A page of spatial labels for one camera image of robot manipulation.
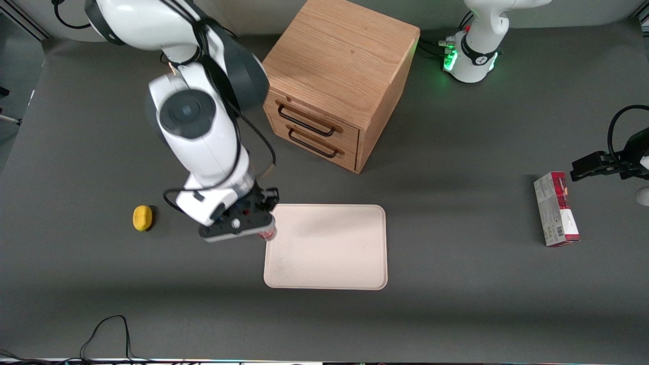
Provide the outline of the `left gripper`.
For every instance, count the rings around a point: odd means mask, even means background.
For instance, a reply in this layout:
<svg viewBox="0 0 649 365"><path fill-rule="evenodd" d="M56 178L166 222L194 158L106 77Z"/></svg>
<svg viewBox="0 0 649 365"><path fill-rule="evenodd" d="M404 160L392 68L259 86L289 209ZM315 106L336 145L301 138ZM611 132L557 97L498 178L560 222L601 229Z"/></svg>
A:
<svg viewBox="0 0 649 365"><path fill-rule="evenodd" d="M570 178L580 181L589 176L607 176L619 174L621 180L639 178L648 180L648 128L633 134L618 152L619 161L623 164L621 171L612 155L607 152L593 152L572 163Z"/></svg>

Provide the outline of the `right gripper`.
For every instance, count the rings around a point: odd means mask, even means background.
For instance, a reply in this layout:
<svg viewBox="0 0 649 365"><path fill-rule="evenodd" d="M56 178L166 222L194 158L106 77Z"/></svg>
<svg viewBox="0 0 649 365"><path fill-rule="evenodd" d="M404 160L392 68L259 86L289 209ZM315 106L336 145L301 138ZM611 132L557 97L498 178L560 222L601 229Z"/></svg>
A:
<svg viewBox="0 0 649 365"><path fill-rule="evenodd" d="M211 226L199 228L199 236L206 242L257 235L267 242L276 236L272 210L275 196L245 196L230 206Z"/></svg>

